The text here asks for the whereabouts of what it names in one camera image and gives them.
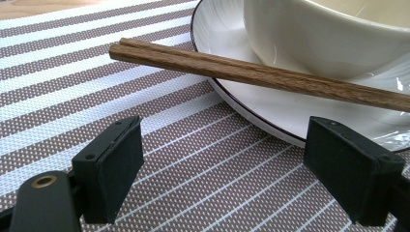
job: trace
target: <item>brass grommet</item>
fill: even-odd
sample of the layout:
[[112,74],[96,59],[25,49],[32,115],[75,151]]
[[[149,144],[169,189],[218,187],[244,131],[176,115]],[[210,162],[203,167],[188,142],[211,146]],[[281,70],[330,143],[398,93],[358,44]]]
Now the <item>brass grommet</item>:
[[35,189],[41,189],[47,186],[50,186],[55,181],[57,181],[57,177],[54,175],[46,175],[37,178],[33,183],[31,183],[31,187]]

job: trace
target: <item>saucer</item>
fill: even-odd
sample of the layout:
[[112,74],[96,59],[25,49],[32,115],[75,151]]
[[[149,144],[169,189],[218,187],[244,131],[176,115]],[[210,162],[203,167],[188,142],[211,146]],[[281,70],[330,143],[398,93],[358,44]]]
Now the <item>saucer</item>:
[[[252,51],[243,20],[243,0],[202,0],[191,21],[195,50],[262,64]],[[308,73],[277,54],[277,68]],[[410,56],[367,73],[356,84],[410,95]],[[310,116],[338,121],[390,151],[410,148],[410,113],[326,100],[280,90],[212,79],[220,96],[262,130],[304,147]]]

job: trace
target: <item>teacup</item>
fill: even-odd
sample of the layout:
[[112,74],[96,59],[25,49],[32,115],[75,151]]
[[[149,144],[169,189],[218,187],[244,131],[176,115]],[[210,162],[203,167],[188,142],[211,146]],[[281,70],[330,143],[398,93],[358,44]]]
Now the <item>teacup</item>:
[[371,73],[410,53],[409,0],[245,0],[253,51],[336,79]]

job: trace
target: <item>placemat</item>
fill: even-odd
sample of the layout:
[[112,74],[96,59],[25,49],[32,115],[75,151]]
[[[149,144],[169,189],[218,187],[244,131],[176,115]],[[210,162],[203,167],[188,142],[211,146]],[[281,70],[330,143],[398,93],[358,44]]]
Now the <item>placemat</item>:
[[[84,231],[392,231],[392,216],[385,228],[351,224],[303,166],[304,150],[240,116],[207,78],[109,58],[123,37],[193,49],[197,3],[0,21],[0,211],[26,179],[69,170],[108,125],[140,115],[145,164],[116,223],[82,223]],[[409,162],[410,152],[399,155]]]

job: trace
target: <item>chopstick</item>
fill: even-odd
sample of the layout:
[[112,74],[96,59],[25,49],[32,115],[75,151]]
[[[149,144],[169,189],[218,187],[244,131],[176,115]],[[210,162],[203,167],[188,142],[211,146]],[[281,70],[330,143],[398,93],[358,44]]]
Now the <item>chopstick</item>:
[[176,47],[123,38],[120,44],[109,48],[109,55],[111,59],[139,65],[410,112],[410,95]]

